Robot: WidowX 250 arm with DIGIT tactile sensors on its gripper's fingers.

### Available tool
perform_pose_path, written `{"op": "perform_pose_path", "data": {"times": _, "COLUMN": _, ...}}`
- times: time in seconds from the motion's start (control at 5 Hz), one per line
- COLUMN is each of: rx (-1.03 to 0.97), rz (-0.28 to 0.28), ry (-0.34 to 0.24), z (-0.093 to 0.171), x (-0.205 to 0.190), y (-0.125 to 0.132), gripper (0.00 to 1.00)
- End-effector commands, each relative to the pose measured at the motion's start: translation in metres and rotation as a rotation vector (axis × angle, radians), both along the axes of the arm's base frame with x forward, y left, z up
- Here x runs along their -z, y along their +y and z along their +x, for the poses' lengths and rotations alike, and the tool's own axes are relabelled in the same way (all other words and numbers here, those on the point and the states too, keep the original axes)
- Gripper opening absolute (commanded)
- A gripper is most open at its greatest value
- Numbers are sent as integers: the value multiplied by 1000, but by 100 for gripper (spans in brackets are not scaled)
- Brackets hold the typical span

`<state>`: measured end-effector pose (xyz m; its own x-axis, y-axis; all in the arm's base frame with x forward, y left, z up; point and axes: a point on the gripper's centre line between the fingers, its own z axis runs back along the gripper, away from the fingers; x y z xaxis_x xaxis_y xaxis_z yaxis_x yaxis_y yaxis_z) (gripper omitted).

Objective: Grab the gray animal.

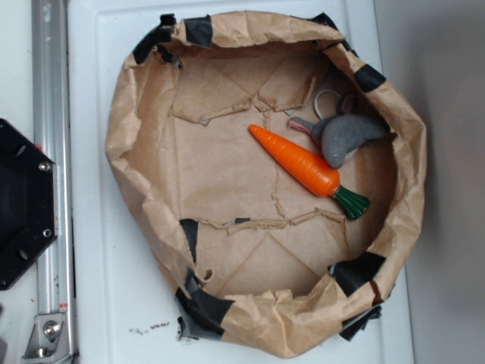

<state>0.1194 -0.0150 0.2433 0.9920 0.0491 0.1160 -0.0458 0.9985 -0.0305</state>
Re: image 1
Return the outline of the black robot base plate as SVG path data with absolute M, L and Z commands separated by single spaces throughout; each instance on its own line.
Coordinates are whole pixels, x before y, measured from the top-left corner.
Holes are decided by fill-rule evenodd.
M 57 237 L 55 163 L 1 119 L 1 290 L 11 289 Z

